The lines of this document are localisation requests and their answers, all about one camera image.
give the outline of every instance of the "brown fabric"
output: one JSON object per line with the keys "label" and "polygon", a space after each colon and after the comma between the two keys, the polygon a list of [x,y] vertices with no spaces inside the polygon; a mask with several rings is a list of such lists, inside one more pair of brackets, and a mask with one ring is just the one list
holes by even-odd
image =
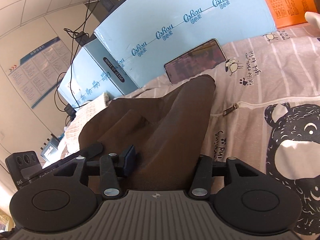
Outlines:
{"label": "brown fabric", "polygon": [[[207,131],[215,83],[201,75],[162,98],[118,98],[94,116],[79,136],[80,149],[99,141],[103,154],[137,152],[124,189],[177,190],[191,186]],[[97,191],[97,178],[89,187]]]}

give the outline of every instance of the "zipper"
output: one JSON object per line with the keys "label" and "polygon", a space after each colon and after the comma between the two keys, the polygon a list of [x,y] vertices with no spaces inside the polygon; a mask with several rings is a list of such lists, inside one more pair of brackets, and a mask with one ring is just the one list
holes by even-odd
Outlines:
{"label": "zipper", "polygon": [[231,112],[233,112],[234,110],[236,110],[239,107],[239,105],[237,103],[234,103],[233,106],[231,106],[230,108],[226,109],[223,111],[222,115],[226,116],[227,114],[230,114]]}
{"label": "zipper", "polygon": [[251,103],[247,103],[244,101],[238,101],[237,103],[234,103],[232,107],[224,110],[222,112],[222,114],[212,114],[211,116],[226,116],[230,113],[232,113],[234,110],[238,109],[238,108],[249,108],[249,109],[256,109],[256,108],[260,108],[260,107],[267,107],[270,105],[275,105],[275,104],[283,104],[283,103],[292,103],[292,102],[305,102],[305,101],[319,101],[320,100],[320,96],[315,96],[315,97],[299,97],[299,96],[295,96],[295,97],[286,97],[286,98],[280,98],[277,100],[273,100],[273,101],[268,101],[268,102],[264,102],[264,103],[260,103],[260,104],[251,104]]}

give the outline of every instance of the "orange box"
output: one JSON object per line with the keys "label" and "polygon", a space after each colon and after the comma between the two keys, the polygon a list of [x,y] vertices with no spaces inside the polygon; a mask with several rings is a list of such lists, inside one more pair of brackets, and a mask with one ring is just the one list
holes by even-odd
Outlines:
{"label": "orange box", "polygon": [[317,12],[314,0],[266,0],[277,28],[305,23],[305,12]]}

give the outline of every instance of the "smartphone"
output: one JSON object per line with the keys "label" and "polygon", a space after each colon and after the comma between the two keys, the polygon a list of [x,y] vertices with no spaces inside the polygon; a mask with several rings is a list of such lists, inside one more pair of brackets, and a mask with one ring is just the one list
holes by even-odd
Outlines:
{"label": "smartphone", "polygon": [[226,61],[216,39],[211,39],[164,64],[172,85],[213,69]]}

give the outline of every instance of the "white knitted cloth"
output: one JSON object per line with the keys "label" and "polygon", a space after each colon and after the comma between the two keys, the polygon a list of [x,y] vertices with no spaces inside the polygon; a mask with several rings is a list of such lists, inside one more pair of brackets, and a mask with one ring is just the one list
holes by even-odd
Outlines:
{"label": "white knitted cloth", "polygon": [[78,138],[82,128],[92,117],[107,107],[108,101],[108,94],[103,93],[95,100],[81,107],[76,113],[76,118],[71,122],[70,126],[64,133],[67,141],[68,152],[70,154],[79,151],[80,147]]}

